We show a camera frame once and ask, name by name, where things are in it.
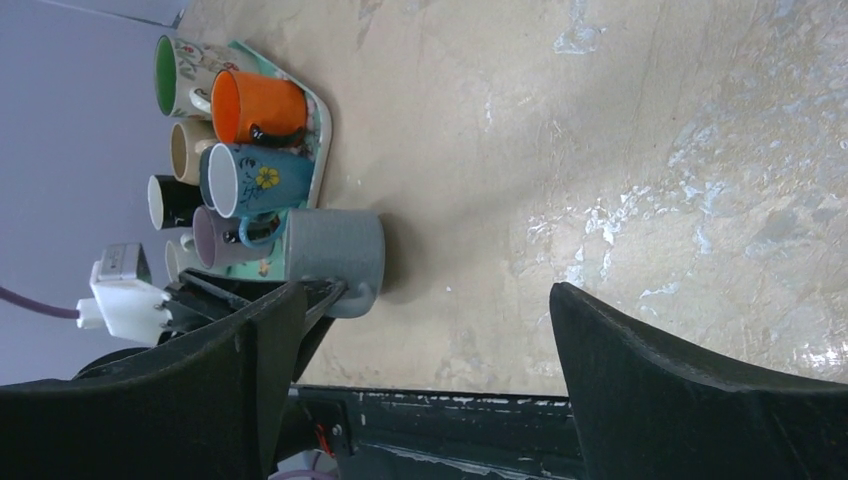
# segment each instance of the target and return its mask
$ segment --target tray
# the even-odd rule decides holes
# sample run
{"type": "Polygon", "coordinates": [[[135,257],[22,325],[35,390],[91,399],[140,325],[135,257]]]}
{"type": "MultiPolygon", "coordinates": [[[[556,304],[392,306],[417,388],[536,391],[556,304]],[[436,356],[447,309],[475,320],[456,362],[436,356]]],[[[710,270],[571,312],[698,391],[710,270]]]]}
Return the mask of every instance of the tray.
{"type": "MultiPolygon", "coordinates": [[[[301,145],[287,150],[315,162],[312,185],[309,187],[309,199],[301,204],[301,207],[317,208],[318,197],[321,193],[321,182],[324,180],[324,169],[327,166],[327,157],[330,153],[330,141],[333,138],[333,120],[330,117],[330,109],[312,89],[244,42],[234,40],[230,42],[229,46],[256,57],[259,63],[259,73],[269,77],[290,80],[306,93],[309,111],[306,135],[301,145]]],[[[233,265],[227,270],[227,275],[249,280],[284,280],[285,265],[282,251],[283,239],[280,239],[274,244],[274,250],[268,258],[258,262],[233,265]]]]}

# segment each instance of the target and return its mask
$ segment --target mug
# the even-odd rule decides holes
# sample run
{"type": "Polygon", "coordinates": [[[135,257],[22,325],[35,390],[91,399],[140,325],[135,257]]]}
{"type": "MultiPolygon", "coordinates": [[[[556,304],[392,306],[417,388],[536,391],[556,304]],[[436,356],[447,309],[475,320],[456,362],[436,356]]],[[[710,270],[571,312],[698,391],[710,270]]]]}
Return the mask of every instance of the mug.
{"type": "Polygon", "coordinates": [[[200,155],[215,146],[215,130],[203,120],[183,120],[171,128],[171,168],[177,180],[200,185],[200,155]]]}
{"type": "Polygon", "coordinates": [[[211,103],[200,93],[190,97],[195,108],[212,115],[223,143],[284,148],[306,133],[306,97],[290,80],[225,70],[215,77],[211,103]]]}
{"type": "Polygon", "coordinates": [[[178,242],[168,240],[165,244],[165,267],[168,269],[168,279],[172,282],[178,281],[180,272],[187,268],[215,275],[227,273],[227,267],[206,268],[200,263],[194,248],[194,235],[191,233],[184,233],[178,242]]]}
{"type": "Polygon", "coordinates": [[[203,205],[200,189],[171,175],[151,175],[147,181],[147,208],[156,230],[190,227],[194,209],[203,205]]]}
{"type": "Polygon", "coordinates": [[[212,154],[212,148],[208,147],[200,154],[200,197],[203,198],[206,208],[215,210],[212,194],[209,193],[209,155],[212,154]]]}
{"type": "Polygon", "coordinates": [[[271,255],[273,243],[263,248],[249,248],[241,242],[229,241],[228,238],[238,231],[238,227],[238,219],[224,218],[206,207],[194,211],[194,249],[204,268],[226,268],[262,260],[271,255]]]}
{"type": "Polygon", "coordinates": [[[163,35],[154,55],[159,110],[169,117],[211,120],[209,112],[194,107],[189,95],[208,98],[221,70],[259,72],[259,62],[233,48],[163,35]]]}
{"type": "Polygon", "coordinates": [[[222,217],[241,218],[243,244],[264,248],[282,236],[285,220],[260,240],[248,235],[251,223],[306,201],[314,167],[309,159],[282,150],[219,143],[209,155],[209,194],[222,217]]]}
{"type": "Polygon", "coordinates": [[[348,290],[327,316],[356,318],[371,310],[386,265],[386,241],[377,212],[295,208],[288,213],[285,231],[288,281],[344,280],[348,290]]]}

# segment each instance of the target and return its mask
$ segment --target white wall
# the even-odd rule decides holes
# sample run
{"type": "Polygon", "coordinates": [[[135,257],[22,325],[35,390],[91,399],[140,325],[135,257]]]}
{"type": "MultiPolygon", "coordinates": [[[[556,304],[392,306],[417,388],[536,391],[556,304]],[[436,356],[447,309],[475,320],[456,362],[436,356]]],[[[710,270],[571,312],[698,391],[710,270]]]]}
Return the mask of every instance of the white wall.
{"type": "MultiPolygon", "coordinates": [[[[150,224],[146,185],[170,170],[172,122],[159,113],[152,79],[153,49],[167,31],[0,0],[0,285],[73,308],[91,296],[103,248],[135,241],[155,283],[166,283],[166,235],[150,224]]],[[[128,345],[0,303],[0,384],[69,378],[128,345]]]]}
{"type": "Polygon", "coordinates": [[[40,0],[59,3],[95,12],[114,13],[147,20],[160,25],[172,25],[189,0],[40,0]]]}

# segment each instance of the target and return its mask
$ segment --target beige floor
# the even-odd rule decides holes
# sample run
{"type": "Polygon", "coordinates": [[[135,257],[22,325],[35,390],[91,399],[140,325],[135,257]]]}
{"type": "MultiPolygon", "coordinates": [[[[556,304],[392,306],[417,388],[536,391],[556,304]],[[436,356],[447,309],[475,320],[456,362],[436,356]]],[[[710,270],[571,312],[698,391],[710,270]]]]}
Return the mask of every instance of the beige floor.
{"type": "Polygon", "coordinates": [[[306,381],[564,393],[558,281],[848,381],[844,2],[197,0],[180,31],[314,86],[322,206],[385,213],[386,292],[306,381]]]}

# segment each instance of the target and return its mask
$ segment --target blue mug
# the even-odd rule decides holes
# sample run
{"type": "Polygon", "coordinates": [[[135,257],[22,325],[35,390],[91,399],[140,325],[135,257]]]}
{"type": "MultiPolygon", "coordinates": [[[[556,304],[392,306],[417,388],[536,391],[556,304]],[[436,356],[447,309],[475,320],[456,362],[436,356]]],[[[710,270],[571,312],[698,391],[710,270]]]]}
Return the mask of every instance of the blue mug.
{"type": "Polygon", "coordinates": [[[206,181],[218,214],[241,218],[241,242],[263,248],[283,235],[288,209],[309,198],[314,168],[309,159],[282,150],[219,143],[209,153],[206,181]],[[251,238],[252,223],[267,223],[281,211],[276,229],[263,238],[251,238]]]}

